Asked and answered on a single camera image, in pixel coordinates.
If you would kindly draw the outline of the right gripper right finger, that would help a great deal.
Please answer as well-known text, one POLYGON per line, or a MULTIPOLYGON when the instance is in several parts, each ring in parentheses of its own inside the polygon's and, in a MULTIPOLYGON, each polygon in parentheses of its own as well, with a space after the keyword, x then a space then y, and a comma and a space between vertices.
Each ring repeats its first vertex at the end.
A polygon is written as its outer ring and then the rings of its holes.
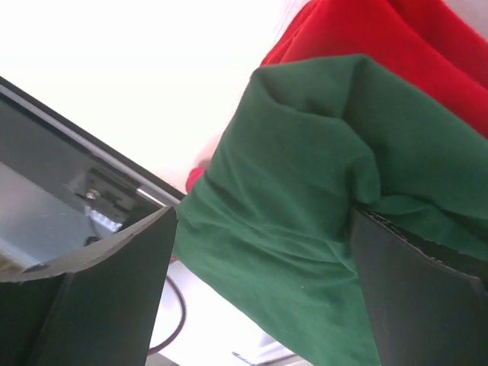
POLYGON ((351 213, 350 243, 383 365, 485 365, 487 263, 351 213))

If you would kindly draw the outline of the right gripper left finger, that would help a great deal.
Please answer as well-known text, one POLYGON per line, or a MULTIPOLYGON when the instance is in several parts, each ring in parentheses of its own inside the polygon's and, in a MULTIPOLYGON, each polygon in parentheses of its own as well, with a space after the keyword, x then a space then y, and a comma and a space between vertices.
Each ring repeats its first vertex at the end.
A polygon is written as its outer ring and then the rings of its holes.
POLYGON ((163 208, 90 246, 1 276, 3 365, 143 365, 177 217, 163 208))

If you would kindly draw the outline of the green t shirt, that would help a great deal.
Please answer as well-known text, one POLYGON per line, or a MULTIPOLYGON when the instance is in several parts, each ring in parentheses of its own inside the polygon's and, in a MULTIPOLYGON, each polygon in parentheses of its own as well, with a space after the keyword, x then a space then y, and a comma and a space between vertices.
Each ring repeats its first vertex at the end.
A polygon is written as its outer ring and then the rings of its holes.
POLYGON ((362 55, 262 67, 178 205, 175 255, 311 363, 377 365, 355 205, 485 259, 487 141, 362 55))

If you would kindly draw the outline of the red t shirt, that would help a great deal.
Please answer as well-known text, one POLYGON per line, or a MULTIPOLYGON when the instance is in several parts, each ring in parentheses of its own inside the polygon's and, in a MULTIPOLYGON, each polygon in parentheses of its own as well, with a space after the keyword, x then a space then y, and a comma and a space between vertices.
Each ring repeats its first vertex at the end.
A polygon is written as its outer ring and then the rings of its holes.
POLYGON ((442 1, 310 1, 249 77, 184 209, 276 203, 487 243, 487 42, 442 1))

